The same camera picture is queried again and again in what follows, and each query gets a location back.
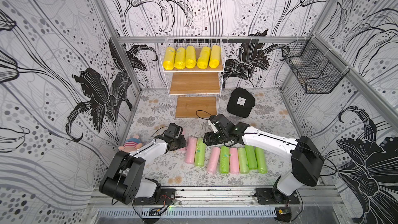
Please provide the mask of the yellow trash bag roll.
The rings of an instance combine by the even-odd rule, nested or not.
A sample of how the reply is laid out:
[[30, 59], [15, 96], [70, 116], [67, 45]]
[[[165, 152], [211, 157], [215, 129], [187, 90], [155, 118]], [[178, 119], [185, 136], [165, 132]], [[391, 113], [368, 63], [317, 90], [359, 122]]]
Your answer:
[[173, 47], [167, 47], [163, 59], [163, 68], [167, 71], [174, 68], [176, 50]]
[[176, 51], [174, 67], [176, 69], [185, 69], [186, 68], [186, 49], [180, 47]]
[[197, 64], [196, 49], [193, 46], [188, 46], [186, 48], [185, 64], [188, 69], [194, 68]]
[[221, 60], [221, 47], [218, 45], [214, 45], [211, 48], [210, 59], [209, 59], [209, 67], [217, 68], [220, 65]]
[[197, 67], [200, 69], [206, 69], [208, 67], [211, 49], [209, 47], [203, 47], [201, 49], [199, 58], [197, 60]]

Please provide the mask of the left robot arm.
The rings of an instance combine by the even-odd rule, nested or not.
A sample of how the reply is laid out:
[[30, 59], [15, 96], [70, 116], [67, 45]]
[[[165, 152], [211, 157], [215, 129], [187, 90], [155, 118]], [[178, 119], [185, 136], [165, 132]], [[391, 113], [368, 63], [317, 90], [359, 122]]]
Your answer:
[[118, 151], [99, 185], [99, 192], [126, 205], [135, 200], [157, 203], [161, 198], [161, 184], [143, 177], [145, 165], [186, 145], [183, 128], [171, 123], [143, 147], [134, 151]]

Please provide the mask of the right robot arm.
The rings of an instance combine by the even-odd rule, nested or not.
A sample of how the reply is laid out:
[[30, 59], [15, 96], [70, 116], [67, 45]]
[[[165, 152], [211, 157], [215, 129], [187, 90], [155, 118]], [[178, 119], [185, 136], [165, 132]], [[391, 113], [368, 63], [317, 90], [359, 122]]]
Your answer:
[[212, 128], [204, 137], [207, 146], [249, 145], [291, 162], [291, 169], [274, 184], [274, 195], [288, 197], [302, 186], [315, 187], [318, 184], [324, 157], [308, 137], [284, 138], [243, 122], [233, 124], [222, 114], [210, 116], [207, 122]]

